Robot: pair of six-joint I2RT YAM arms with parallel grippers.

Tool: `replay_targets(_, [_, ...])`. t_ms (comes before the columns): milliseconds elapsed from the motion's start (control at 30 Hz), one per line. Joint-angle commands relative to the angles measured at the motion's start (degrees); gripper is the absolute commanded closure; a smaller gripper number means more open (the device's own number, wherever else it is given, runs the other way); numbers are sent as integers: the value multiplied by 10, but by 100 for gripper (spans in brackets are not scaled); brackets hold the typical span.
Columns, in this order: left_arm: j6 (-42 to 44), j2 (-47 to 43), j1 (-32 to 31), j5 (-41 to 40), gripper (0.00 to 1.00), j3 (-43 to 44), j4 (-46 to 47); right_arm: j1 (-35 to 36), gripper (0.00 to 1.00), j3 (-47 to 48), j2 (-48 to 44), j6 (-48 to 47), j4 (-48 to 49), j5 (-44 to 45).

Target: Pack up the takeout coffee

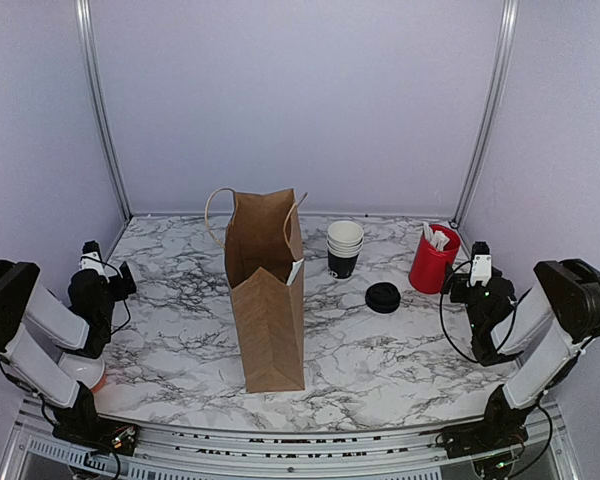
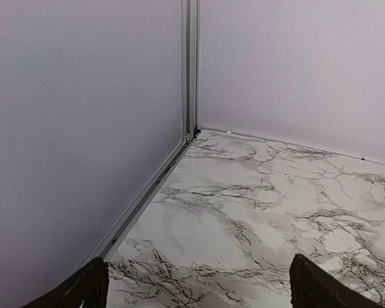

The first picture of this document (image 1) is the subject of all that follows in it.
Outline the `white sugar packet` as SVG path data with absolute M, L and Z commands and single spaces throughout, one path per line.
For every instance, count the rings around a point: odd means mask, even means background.
M 291 271 L 289 273 L 289 276 L 288 276 L 288 279 L 287 279 L 287 282 L 286 282 L 287 286 L 291 286 L 293 284 L 296 276 L 298 275 L 301 267 L 303 266 L 303 263 L 304 263 L 303 259 L 300 259 L 298 261 L 294 261 L 292 263 L 292 268 L 291 268 Z

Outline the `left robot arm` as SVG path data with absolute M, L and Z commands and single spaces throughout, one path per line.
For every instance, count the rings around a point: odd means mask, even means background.
M 136 292 L 128 264 L 108 275 L 110 267 L 95 252 L 83 255 L 64 304 L 36 264 L 0 259 L 0 369 L 40 399 L 54 437 L 130 456 L 138 426 L 103 417 L 94 398 L 106 377 L 103 351 L 117 331 L 116 305 Z

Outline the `brown paper bag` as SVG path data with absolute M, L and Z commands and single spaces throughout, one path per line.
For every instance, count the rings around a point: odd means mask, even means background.
M 301 391 L 304 378 L 305 256 L 292 189 L 232 194 L 233 213 L 219 239 L 249 393 Z M 293 284 L 292 263 L 304 260 Z

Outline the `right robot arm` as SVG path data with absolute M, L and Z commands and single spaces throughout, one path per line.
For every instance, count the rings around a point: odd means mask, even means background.
M 494 366 L 524 360 L 490 394 L 480 420 L 442 430 L 451 458 L 524 441 L 527 417 L 546 391 L 573 369 L 586 347 L 600 337 L 600 271 L 581 259 L 541 261 L 533 286 L 516 295 L 499 271 L 448 270 L 442 297 L 464 305 L 472 333 L 471 360 Z

